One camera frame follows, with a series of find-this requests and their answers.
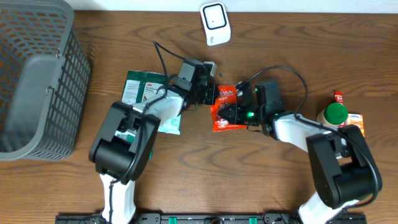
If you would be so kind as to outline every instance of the green lid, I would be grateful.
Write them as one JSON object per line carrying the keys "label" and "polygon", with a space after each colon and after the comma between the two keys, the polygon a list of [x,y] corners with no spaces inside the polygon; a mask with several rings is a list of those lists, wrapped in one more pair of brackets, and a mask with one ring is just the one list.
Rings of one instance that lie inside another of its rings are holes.
{"label": "green lid", "polygon": [[323,112],[325,120],[333,125],[339,125],[347,120],[348,110],[341,103],[332,103]]}

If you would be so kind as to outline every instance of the green packet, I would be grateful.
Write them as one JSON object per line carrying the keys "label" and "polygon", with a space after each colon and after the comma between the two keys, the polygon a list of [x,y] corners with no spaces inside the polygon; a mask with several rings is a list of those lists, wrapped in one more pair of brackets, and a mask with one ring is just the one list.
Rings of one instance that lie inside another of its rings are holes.
{"label": "green packet", "polygon": [[[127,73],[127,80],[124,84],[122,102],[129,105],[140,103],[156,95],[157,90],[164,85],[165,77],[163,74],[145,71],[132,71]],[[163,125],[159,126],[158,131],[169,134],[180,134],[181,115],[168,119]],[[131,141],[135,133],[121,133],[116,131],[115,135],[121,139]]]}

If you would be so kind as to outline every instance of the perforated plastic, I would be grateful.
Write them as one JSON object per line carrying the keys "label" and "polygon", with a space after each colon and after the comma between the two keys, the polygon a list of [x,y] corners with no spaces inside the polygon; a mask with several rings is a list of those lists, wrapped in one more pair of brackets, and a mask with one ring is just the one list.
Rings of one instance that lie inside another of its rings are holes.
{"label": "perforated plastic", "polygon": [[0,159],[59,160],[75,146],[90,65],[62,0],[0,0]]}

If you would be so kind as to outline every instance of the wooden table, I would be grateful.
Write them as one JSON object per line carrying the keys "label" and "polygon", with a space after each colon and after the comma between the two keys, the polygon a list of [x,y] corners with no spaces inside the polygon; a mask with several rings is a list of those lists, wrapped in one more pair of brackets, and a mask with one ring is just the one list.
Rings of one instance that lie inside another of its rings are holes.
{"label": "wooden table", "polygon": [[[235,84],[271,65],[290,65],[310,90],[303,114],[316,114],[344,93],[364,115],[366,139],[384,188],[365,212],[369,223],[398,220],[398,15],[230,13],[232,38],[209,47],[199,13],[76,12],[75,31],[93,65],[76,151],[59,162],[0,163],[0,222],[54,223],[59,213],[93,213],[103,186],[88,151],[111,103],[121,99],[127,70],[162,72],[152,45],[218,64],[219,83]],[[181,61],[164,53],[167,69]],[[289,109],[303,87],[279,77]],[[213,133],[209,106],[182,116],[181,136],[158,134],[154,158],[136,184],[136,205],[178,212],[262,213],[293,210],[314,193],[308,156],[290,144],[246,130]]]}

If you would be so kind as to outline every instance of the white wall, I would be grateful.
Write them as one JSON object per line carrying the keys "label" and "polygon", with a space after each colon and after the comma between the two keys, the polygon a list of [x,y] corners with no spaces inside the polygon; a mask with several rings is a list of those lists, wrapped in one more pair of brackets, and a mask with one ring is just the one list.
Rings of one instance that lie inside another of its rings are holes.
{"label": "white wall", "polygon": [[[199,11],[203,0],[66,0],[76,10]],[[223,0],[229,12],[398,13],[398,0]]]}

